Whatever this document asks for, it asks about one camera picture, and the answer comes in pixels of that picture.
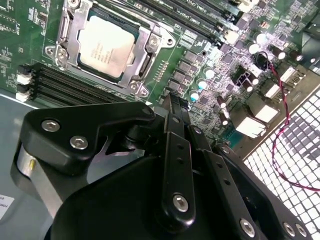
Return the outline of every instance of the cable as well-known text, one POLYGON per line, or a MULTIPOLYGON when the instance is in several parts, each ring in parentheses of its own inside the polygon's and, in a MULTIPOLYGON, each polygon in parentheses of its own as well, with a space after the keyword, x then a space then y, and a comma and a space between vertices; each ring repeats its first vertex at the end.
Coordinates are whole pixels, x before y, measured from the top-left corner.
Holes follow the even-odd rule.
POLYGON ((314 192, 320 192, 320 189, 319 188, 315 188, 315 187, 312 187, 312 186, 304 186, 304 185, 301 185, 299 182, 293 182, 293 181, 290 181, 285 173, 282 171, 279 163, 276 161, 276 158, 275 158, 275 154, 276 154, 276 150, 277 149, 277 140, 279 139, 279 137, 285 132, 286 128, 289 126, 290 124, 290 112, 289 112, 289 108, 288 108, 288 103, 287 103, 287 96, 285 94, 285 91, 284 91, 284 86, 283 86, 283 82, 281 81, 280 77, 279 77, 279 74, 277 72, 277 70, 275 69, 274 65, 273 64, 269 64, 269 61, 268 61, 268 54, 264 51, 262 52, 259 52, 255 58, 255 61, 258 62, 258 57, 260 55, 265 55, 266 56, 266 59, 267 59, 267 69, 270 69, 272 74, 276 77, 276 79, 278 80, 278 85, 279 85, 279 88, 281 90, 281 98, 282 98, 282 101, 283 101, 283 106, 284 106, 284 110, 285 110, 285 121, 284 121, 284 125, 283 127, 280 128, 279 132, 275 135, 275 139, 273 140, 272 142, 272 150, 271 150, 271 157, 272 157, 272 166, 273 168, 277 171, 277 173, 279 174, 280 178, 282 178, 283 180, 285 180, 286 182, 288 182, 290 185, 292 186, 295 186, 297 188, 301 188, 301 189, 308 189, 308 190, 311 190, 311 191, 314 191, 314 192))

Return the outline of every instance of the bolt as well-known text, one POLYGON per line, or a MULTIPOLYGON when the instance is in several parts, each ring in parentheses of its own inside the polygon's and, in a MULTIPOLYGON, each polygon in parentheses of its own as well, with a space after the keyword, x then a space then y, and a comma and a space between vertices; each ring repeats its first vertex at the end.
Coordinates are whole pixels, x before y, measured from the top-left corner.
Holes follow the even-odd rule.
POLYGON ((229 154, 230 153, 229 149, 226 148, 225 146, 222 146, 221 149, 225 154, 229 154))
POLYGON ((255 229, 254 227, 251 225, 250 222, 248 222, 247 220, 245 220, 244 218, 241 218, 240 220, 240 225, 242 230, 250 237, 250 238, 254 238, 256 235, 255 229))
POLYGON ((299 233, 306 238, 307 237, 306 230, 300 224, 296 223, 295 226, 298 229, 299 233))
POLYGON ((74 149, 84 150, 88 147, 88 141, 84 136, 73 136, 70 139, 70 145, 74 149))
POLYGON ((59 51, 58 51, 58 58, 60 61, 63 61, 67 58, 68 54, 67 54, 67 51, 63 48, 61 48, 59 51))
POLYGON ((51 132, 54 133, 56 131, 58 131, 60 129, 60 125, 58 122, 54 121, 54 120, 44 120, 41 123, 41 127, 47 131, 47 132, 51 132))
POLYGON ((159 43, 160 43, 160 41, 159 41, 158 37, 153 35, 149 38, 149 44, 151 47, 158 47, 159 43))
POLYGON ((80 5, 80 0, 68 0, 68 5, 71 9, 76 9, 80 5))
POLYGON ((180 212, 185 213, 186 211, 188 211, 188 201, 179 194, 173 196, 173 204, 180 212))
POLYGON ((141 91, 141 95, 142 95, 143 97, 145 97, 145 96, 148 95, 148 92, 147 92, 146 90, 142 90, 142 91, 141 91))
POLYGON ((197 134, 201 134, 201 130, 199 128, 195 127, 194 130, 197 134))
POLYGON ((132 90, 137 90, 137 88, 138 88, 138 86, 135 83, 131 84, 131 86, 130 86, 130 89, 132 89, 132 90))
POLYGON ((283 227, 291 237, 294 237, 296 235, 294 229, 288 223, 284 222, 283 227))

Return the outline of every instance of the sticker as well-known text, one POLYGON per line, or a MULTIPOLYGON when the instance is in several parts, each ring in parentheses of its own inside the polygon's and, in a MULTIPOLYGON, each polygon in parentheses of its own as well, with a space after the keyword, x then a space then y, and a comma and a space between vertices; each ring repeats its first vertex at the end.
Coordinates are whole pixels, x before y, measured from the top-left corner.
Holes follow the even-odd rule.
POLYGON ((15 199, 13 197, 4 196, 0 194, 0 220, 9 209, 10 205, 15 199))

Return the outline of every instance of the motherboard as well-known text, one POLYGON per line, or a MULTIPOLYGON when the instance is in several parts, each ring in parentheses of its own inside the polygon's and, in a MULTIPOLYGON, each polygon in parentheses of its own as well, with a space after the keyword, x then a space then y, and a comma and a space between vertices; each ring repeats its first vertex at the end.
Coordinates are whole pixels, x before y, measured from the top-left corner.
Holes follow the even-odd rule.
POLYGON ((175 94, 209 141, 263 135, 317 0, 0 0, 0 87, 47 107, 175 94))

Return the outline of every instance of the perforated metal panel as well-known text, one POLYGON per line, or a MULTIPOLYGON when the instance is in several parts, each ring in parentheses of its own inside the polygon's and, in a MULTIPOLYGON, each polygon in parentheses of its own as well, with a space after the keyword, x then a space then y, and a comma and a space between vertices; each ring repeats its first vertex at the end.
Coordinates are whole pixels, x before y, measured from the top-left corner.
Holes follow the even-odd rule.
MULTIPOLYGON (((245 164, 306 224, 313 239, 320 240, 320 193, 291 186, 271 166, 272 141, 277 132, 245 164)), ((275 159, 290 181, 320 189, 320 90, 292 114, 277 149, 275 159)))

